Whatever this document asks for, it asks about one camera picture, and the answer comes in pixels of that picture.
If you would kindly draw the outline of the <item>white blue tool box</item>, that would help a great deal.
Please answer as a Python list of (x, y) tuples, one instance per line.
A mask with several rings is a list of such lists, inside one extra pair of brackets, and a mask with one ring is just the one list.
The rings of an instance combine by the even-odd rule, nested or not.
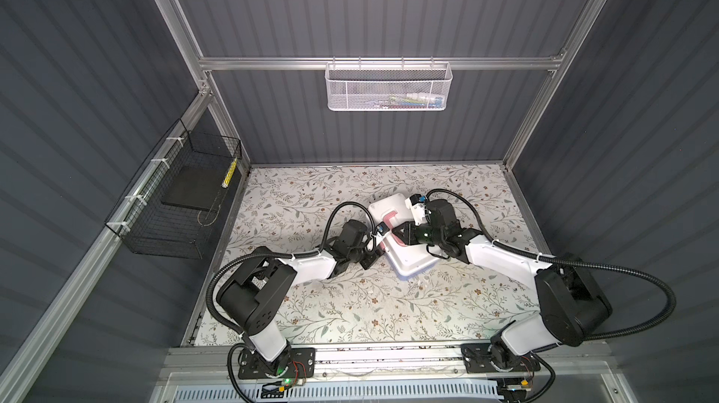
[(418, 226), (408, 202), (407, 196), (395, 193), (369, 206), (370, 214), (382, 231), (381, 246), (401, 281), (408, 281), (439, 262), (414, 237), (413, 230)]

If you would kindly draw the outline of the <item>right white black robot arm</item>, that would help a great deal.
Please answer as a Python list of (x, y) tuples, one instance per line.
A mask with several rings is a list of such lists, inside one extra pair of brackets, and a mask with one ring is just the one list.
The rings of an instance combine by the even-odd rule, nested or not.
[(453, 205), (414, 194), (404, 200), (412, 221), (392, 230), (406, 246), (423, 245), (440, 259), (456, 259), (489, 268), (537, 295), (539, 312), (510, 322), (491, 337), (487, 355), (495, 369), (510, 371), (524, 356), (552, 345), (577, 347), (612, 315), (612, 306), (587, 268), (556, 264), (554, 258), (527, 257), (486, 232), (463, 227)]

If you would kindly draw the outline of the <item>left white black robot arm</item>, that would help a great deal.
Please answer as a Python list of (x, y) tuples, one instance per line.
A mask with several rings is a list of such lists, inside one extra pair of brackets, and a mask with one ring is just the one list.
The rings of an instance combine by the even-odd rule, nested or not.
[[(371, 267), (383, 254), (379, 243), (387, 234), (386, 223), (370, 229), (352, 219), (339, 236), (316, 251), (280, 254), (259, 247), (239, 262), (234, 272), (228, 274), (224, 268), (215, 274), (207, 309), (217, 322), (241, 335), (260, 372), (281, 377), (292, 361), (292, 351), (276, 315), (290, 289), (338, 277), (352, 264)], [(226, 274), (228, 279), (218, 286)]]

